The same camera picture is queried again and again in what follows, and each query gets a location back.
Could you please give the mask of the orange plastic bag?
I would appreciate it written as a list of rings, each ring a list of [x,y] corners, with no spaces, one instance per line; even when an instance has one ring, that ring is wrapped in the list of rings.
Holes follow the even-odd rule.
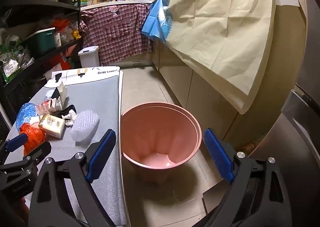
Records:
[[[20,127],[20,134],[27,135],[27,142],[23,144],[23,155],[26,156],[46,140],[46,134],[39,128],[24,123]]]

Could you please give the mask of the blue plastic bag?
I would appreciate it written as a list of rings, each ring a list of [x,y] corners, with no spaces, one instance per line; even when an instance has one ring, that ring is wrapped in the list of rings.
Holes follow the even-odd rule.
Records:
[[[24,123],[29,123],[32,117],[38,116],[36,105],[33,103],[25,103],[20,108],[16,118],[16,128],[19,131]]]

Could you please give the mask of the beige tissue pack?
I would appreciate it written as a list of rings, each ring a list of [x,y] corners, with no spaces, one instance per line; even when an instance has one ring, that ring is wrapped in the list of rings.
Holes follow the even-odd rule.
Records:
[[[45,114],[39,123],[39,129],[58,139],[62,137],[64,128],[65,120],[51,114]]]

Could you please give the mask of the red white medicine box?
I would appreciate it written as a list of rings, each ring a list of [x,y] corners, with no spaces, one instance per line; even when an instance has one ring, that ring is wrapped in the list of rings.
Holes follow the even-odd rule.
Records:
[[[56,101],[56,98],[48,99],[41,104],[36,105],[35,109],[38,115],[53,114],[54,112],[56,112]]]

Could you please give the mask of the black plastic item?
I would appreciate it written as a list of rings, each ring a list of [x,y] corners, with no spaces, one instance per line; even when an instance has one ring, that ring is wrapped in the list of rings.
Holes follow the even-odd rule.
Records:
[[[53,116],[56,116],[58,118],[62,118],[63,116],[67,116],[70,111],[74,111],[75,114],[77,114],[75,106],[74,105],[69,105],[67,108],[65,108],[65,109],[63,109],[61,111],[54,112]]]

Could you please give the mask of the white tissue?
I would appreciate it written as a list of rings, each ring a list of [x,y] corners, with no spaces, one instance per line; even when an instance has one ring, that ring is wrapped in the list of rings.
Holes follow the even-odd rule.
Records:
[[[69,110],[67,115],[61,115],[61,117],[63,118],[63,120],[65,120],[65,125],[67,127],[71,127],[76,121],[77,113],[73,109],[71,109]]]

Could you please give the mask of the white torn paper carton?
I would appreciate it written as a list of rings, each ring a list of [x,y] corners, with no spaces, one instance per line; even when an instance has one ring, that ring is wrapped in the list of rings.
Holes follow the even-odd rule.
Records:
[[[55,89],[49,90],[46,93],[46,104],[48,111],[57,112],[62,111],[67,98],[67,87],[60,83]]]

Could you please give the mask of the clear bubble wrap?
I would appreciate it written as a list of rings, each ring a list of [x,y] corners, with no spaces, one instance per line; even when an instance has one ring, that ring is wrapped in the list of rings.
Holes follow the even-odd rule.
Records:
[[[71,129],[71,138],[75,142],[86,142],[92,139],[99,124],[99,116],[92,110],[82,111],[77,115]]]

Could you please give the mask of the pink plastic trash bucket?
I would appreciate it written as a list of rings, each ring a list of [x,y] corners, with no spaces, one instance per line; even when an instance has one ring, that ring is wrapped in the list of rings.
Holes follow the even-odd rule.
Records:
[[[201,142],[200,124],[178,105],[147,102],[121,116],[122,154],[146,182],[165,182],[196,154]]]

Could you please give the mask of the grey ironing board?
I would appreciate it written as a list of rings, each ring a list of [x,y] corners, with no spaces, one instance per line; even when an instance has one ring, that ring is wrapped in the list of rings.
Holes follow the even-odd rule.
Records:
[[[67,90],[65,115],[16,121],[1,142],[1,226],[126,226],[120,154],[123,73],[55,72],[29,102]]]

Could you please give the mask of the green storage box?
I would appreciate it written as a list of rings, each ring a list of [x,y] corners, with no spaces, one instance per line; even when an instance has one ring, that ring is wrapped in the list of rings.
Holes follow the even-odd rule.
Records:
[[[38,30],[28,36],[22,42],[22,46],[25,46],[30,51],[31,56],[45,55],[56,48],[54,35],[54,27]]]

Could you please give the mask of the white pedal bin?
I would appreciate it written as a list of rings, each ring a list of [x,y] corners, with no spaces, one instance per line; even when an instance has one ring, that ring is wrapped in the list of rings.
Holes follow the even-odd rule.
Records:
[[[99,46],[86,47],[78,52],[82,68],[99,67]]]

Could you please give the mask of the black metal shelf rack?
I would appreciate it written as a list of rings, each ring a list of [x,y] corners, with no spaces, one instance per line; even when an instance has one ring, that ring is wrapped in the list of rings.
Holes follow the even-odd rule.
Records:
[[[1,106],[13,124],[52,58],[81,45],[80,0],[1,0]]]

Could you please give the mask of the red plaid shirt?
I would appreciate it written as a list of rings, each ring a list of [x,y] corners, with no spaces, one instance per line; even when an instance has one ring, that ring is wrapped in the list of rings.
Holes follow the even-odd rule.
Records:
[[[81,12],[83,46],[98,46],[99,63],[107,66],[131,56],[152,52],[152,41],[142,34],[150,12],[146,3],[111,5]]]

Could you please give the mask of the cream cloth with blue corner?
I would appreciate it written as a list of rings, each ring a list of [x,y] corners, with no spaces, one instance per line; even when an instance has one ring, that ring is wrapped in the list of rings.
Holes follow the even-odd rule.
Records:
[[[276,6],[298,0],[153,0],[142,28],[246,113],[267,66]]]

